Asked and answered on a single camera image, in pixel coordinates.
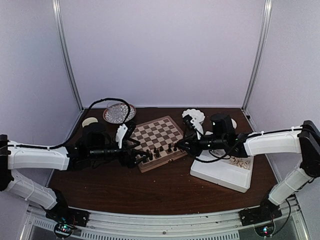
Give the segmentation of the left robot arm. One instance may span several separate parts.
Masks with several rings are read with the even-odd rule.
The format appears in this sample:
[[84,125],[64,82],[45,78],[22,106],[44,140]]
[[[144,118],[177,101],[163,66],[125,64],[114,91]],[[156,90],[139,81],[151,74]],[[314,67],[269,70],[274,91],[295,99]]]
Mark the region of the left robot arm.
[[81,171],[119,161],[129,169],[136,167],[150,156],[148,151],[138,150],[140,142],[131,135],[134,122],[121,124],[115,139],[95,117],[82,122],[82,136],[76,143],[57,146],[26,145],[0,136],[0,189],[27,201],[39,204],[47,215],[57,223],[71,225],[76,222],[72,210],[63,194],[56,189],[42,186],[18,172],[18,169],[37,168],[60,171]]

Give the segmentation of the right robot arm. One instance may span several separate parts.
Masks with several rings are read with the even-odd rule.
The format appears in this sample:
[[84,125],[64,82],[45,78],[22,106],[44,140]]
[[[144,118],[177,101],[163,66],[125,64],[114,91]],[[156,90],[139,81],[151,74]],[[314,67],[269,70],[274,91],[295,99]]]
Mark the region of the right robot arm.
[[288,197],[320,176],[320,132],[311,120],[290,129],[237,134],[231,117],[216,113],[210,117],[212,133],[205,134],[203,112],[187,109],[182,113],[182,119],[192,134],[183,136],[175,147],[202,164],[213,164],[227,157],[244,159],[277,153],[301,155],[299,166],[260,202],[256,216],[261,221],[268,220]]

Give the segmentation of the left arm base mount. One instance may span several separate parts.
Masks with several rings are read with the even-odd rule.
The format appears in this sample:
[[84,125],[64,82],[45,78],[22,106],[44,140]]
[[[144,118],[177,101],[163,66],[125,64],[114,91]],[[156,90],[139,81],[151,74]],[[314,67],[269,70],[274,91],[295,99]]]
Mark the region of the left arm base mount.
[[88,211],[69,207],[55,210],[43,208],[43,210],[46,218],[56,222],[53,233],[59,239],[70,237],[79,227],[86,227],[90,216]]

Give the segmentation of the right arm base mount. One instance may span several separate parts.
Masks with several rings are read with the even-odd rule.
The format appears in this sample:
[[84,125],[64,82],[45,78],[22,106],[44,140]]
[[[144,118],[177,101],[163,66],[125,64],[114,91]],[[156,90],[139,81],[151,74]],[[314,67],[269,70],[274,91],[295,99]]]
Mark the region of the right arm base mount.
[[282,212],[263,212],[261,207],[244,208],[239,212],[239,218],[243,227],[253,226],[255,233],[262,238],[271,237],[276,233],[275,219],[280,218]]

